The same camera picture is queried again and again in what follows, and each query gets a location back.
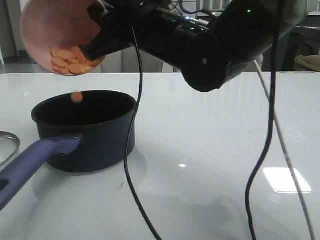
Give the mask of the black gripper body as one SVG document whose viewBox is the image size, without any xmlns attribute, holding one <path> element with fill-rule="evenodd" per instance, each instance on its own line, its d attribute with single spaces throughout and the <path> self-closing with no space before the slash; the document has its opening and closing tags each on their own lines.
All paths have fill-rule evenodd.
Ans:
<svg viewBox="0 0 320 240">
<path fill-rule="evenodd" d="M 147 54 L 174 54 L 175 22 L 170 0 L 104 0 L 105 11 L 87 10 L 101 30 L 116 34 Z"/>
</svg>

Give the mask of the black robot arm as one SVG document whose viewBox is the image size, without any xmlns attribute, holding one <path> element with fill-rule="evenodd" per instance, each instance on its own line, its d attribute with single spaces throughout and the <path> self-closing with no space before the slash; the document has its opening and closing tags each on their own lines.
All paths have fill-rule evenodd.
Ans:
<svg viewBox="0 0 320 240">
<path fill-rule="evenodd" d="M 170 11 L 168 0 L 105 0 L 87 8 L 100 32 L 80 46 L 93 61 L 133 45 L 181 71 L 193 89 L 209 92 L 299 24 L 314 0 L 233 0 L 220 16 L 200 23 Z"/>
</svg>

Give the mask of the black bowl gripper finger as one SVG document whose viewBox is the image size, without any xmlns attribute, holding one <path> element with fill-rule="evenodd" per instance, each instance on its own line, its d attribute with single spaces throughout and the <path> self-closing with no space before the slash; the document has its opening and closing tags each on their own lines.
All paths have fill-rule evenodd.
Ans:
<svg viewBox="0 0 320 240">
<path fill-rule="evenodd" d="M 103 30 L 90 43 L 79 45 L 80 51 L 90 61 L 130 47 L 131 45 L 121 36 Z"/>
</svg>

